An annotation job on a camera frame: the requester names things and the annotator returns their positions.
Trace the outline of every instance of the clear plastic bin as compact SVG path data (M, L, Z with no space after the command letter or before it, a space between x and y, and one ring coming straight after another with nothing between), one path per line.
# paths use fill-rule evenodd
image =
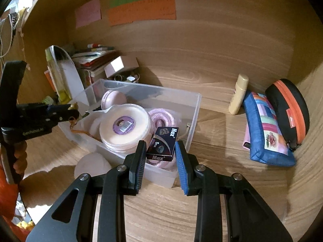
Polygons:
M165 108L180 114L180 132L185 132L187 124L191 124L187 138L183 139L186 150L188 151L190 149L200 109L200 94L160 86L100 79L85 89L70 103L77 102L80 114L83 115L86 111L99 107L102 96L106 91L111 89L123 92L127 96L128 103L135 103L147 110L152 108ZM116 166L123 163L125 158L124 154L111 152L102 142L86 134L72 133L69 129L69 122L59 123L59 127L69 140L88 148L90 152L102 154L111 165ZM173 186L177 174L177 171L167 171L147 163L145 165L144 177L153 183L167 188Z

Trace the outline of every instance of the black small box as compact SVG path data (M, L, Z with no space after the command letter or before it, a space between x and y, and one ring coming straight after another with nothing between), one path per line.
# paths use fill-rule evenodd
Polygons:
M178 129L178 127L158 127L148 147L146 158L158 161L172 161Z

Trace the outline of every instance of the hand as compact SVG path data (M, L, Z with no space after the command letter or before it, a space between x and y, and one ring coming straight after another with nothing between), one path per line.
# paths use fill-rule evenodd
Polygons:
M27 143L26 141L22 141L20 143L15 144L15 157L17 161L14 163L14 169L17 174L24 174L27 168Z

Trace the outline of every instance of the purple round sticker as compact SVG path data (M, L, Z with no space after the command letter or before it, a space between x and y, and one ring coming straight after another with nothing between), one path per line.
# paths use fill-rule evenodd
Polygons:
M130 116L119 117L113 123L113 131L118 135L130 133L135 127L135 120Z

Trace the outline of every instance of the barcode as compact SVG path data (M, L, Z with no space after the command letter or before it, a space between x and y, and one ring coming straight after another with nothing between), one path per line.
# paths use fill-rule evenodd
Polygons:
M129 122L129 121L125 121L124 122L124 125L120 128L120 131L121 132L126 132L126 130L130 127L132 125L132 123L131 122Z

